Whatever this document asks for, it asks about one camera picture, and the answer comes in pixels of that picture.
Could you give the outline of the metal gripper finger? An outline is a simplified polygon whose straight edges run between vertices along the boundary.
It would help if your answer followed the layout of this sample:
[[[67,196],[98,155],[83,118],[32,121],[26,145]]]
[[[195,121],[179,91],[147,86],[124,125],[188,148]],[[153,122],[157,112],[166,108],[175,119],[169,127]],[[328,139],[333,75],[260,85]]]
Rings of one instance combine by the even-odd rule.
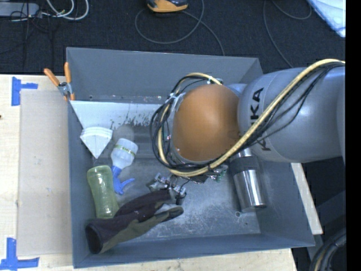
[[[158,173],[157,175],[155,175],[152,181],[146,184],[146,186],[150,191],[157,191],[168,189],[170,187],[170,184],[170,175],[165,176],[161,173]]]
[[[181,206],[187,196],[186,188],[179,185],[171,185],[169,187],[170,202]]]

